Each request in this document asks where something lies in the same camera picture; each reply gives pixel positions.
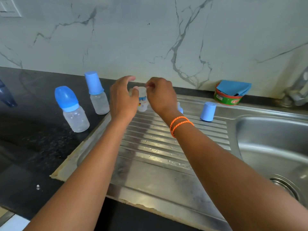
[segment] wall switch plate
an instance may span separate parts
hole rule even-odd
[[[14,3],[14,0],[0,0],[0,16],[22,17],[20,11]]]

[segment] stainless steel sink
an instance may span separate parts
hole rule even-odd
[[[308,123],[274,117],[242,117],[237,140],[247,164],[306,206]]]
[[[218,104],[212,122],[200,120],[213,99],[178,95],[197,128],[271,179],[304,206],[308,202],[308,112]],[[52,175],[65,181],[102,135],[105,120]],[[107,196],[202,230],[231,230],[202,188],[169,127],[149,107],[137,112],[121,142]]]

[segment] sink drain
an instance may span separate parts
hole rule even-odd
[[[293,198],[295,198],[297,201],[299,201],[298,194],[295,191],[295,189],[287,182],[280,178],[270,178],[270,180],[277,186],[284,189],[286,192],[288,192]]]

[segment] faucet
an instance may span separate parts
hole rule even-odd
[[[308,66],[301,73],[296,82],[284,90],[285,96],[281,99],[280,104],[283,107],[304,105],[308,102]]]

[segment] orange string bracelet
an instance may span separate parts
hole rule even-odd
[[[186,119],[186,121],[180,122],[179,124],[177,124],[177,125],[172,129],[173,123],[174,123],[176,120],[180,119],[180,118],[184,118],[184,119]],[[179,125],[182,125],[182,124],[184,124],[184,123],[190,123],[190,124],[192,124],[193,126],[195,126],[190,120],[188,120],[187,117],[184,117],[184,116],[177,117],[177,118],[175,118],[175,119],[171,122],[171,124],[170,124],[170,132],[171,132],[172,137],[175,138],[175,136],[174,136],[174,131],[175,131],[175,129],[176,129]]]

